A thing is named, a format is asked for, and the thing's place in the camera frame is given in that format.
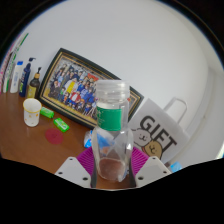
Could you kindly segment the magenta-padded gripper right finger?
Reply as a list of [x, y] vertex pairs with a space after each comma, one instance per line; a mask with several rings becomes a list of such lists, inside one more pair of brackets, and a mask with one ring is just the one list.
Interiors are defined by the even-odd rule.
[[130, 165], [129, 178], [132, 187], [143, 187], [170, 174], [168, 168], [157, 156], [149, 157], [134, 147]]

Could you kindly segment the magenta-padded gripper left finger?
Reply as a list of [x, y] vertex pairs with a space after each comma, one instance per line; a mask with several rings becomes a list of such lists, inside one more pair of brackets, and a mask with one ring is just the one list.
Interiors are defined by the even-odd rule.
[[84, 188], [95, 188], [97, 172], [92, 148], [89, 147], [77, 157], [68, 157], [55, 175]]

